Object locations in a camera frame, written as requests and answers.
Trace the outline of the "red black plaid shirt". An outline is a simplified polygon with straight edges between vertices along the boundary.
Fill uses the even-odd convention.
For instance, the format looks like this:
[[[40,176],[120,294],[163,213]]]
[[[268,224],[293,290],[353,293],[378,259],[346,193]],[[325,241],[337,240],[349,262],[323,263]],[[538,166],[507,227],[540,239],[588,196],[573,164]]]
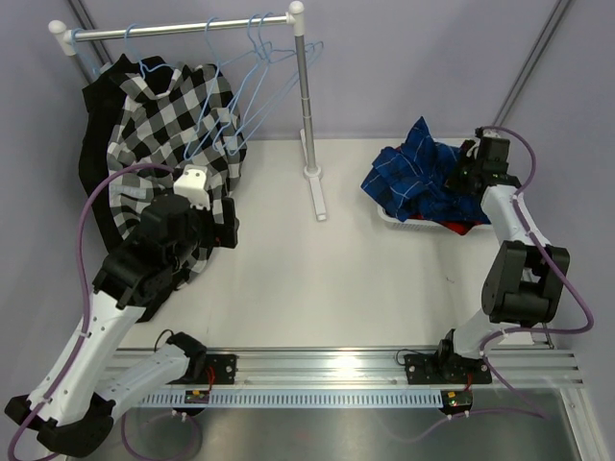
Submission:
[[[466,235],[474,230],[483,231],[491,229],[490,223],[478,221],[432,221],[423,219],[420,215],[410,217],[406,220],[406,224],[418,228],[446,229],[458,235]]]

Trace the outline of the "blue plaid shirt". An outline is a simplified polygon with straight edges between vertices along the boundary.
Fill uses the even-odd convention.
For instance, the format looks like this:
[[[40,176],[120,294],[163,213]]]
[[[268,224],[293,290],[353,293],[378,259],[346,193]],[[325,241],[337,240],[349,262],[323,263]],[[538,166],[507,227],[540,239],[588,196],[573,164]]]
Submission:
[[[488,225],[480,199],[453,192],[447,179],[460,159],[458,147],[435,140],[421,117],[397,147],[387,146],[372,162],[360,188],[391,217],[468,226]]]

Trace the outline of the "light blue wire hanger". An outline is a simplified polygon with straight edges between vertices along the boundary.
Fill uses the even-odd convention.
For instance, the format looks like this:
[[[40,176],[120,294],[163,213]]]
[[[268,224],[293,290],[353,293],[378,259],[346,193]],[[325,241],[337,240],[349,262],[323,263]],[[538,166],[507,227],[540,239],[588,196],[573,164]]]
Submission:
[[[286,25],[291,29],[292,43],[290,45],[279,45],[273,39],[265,35],[265,28],[274,25]],[[309,41],[307,39],[306,15],[305,11],[303,10],[303,4],[300,2],[291,3],[285,14],[280,16],[274,15],[273,18],[268,19],[265,28],[262,32],[264,38],[273,41],[273,43],[280,48],[291,48],[293,47],[293,45],[300,42],[303,42],[305,44],[305,54],[302,57],[286,62],[271,74],[269,80],[263,87],[262,95],[264,97],[269,96],[272,90],[283,84],[294,71],[298,70],[300,72],[299,83],[297,83],[293,87],[293,89],[290,90],[290,92],[294,89],[299,90],[301,116],[303,118],[304,124],[304,139],[308,140],[313,137],[308,71],[310,70],[312,65],[316,63],[320,58],[322,52],[324,51],[324,43],[321,41]],[[244,59],[249,62],[247,68],[248,71],[254,63],[254,60],[248,57],[247,54]]]

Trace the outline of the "blue hanger of red shirt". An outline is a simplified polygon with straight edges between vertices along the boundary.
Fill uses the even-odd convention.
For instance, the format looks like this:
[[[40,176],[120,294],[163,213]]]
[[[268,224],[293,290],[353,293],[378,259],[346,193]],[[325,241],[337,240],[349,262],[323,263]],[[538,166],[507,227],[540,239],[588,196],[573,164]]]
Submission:
[[[214,63],[213,63],[213,67],[214,67],[214,74],[213,77],[211,78],[212,83],[209,84],[209,80],[206,80],[206,98],[204,100],[204,102],[200,105],[200,113],[197,117],[197,120],[195,122],[195,126],[194,126],[194,130],[193,130],[193,134],[191,136],[191,138],[187,141],[187,143],[184,146],[184,160],[190,160],[193,158],[195,152],[197,152],[200,147],[197,146],[193,151],[191,151],[191,145],[193,144],[193,142],[195,140],[198,139],[198,134],[203,122],[203,119],[205,118],[206,115],[206,111],[208,109],[208,105],[209,105],[209,100],[211,98],[211,95],[213,93],[213,87],[214,85],[217,83],[217,79],[219,77],[219,75],[221,74],[221,68],[226,65],[226,64],[230,64],[234,61],[238,61],[240,59],[243,58],[243,55],[234,58],[230,61],[222,61],[219,57],[219,54],[217,53],[215,47],[211,44],[210,39],[209,39],[209,30],[211,28],[211,23],[212,22],[216,22],[218,20],[217,16],[211,17],[207,23],[206,23],[206,27],[204,30],[204,41],[206,43],[206,45],[209,48],[209,51],[211,52],[213,58],[214,58]]]

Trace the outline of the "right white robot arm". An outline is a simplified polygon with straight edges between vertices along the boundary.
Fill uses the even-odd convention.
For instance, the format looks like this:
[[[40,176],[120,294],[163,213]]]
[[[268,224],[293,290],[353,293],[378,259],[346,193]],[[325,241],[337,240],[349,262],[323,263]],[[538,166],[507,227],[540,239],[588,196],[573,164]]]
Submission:
[[[558,308],[570,256],[537,229],[523,186],[508,172],[509,140],[490,132],[462,146],[448,186],[480,201],[500,248],[483,283],[480,310],[450,330],[433,359],[437,374],[454,384],[488,383],[490,349],[506,336],[549,323]]]

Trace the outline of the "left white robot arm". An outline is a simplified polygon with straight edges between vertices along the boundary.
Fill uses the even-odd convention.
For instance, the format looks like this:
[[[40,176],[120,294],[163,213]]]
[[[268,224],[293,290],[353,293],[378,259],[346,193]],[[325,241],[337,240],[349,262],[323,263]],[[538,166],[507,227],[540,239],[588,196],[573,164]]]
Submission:
[[[83,458],[96,451],[114,424],[162,385],[234,383],[230,355],[209,356],[184,333],[171,335],[121,375],[102,373],[132,326],[157,312],[163,293],[199,246],[235,248],[239,221],[234,200],[222,201],[224,223],[209,209],[167,193],[154,199],[129,237],[104,259],[82,322],[47,377],[28,395],[8,402],[5,413],[53,455]]]

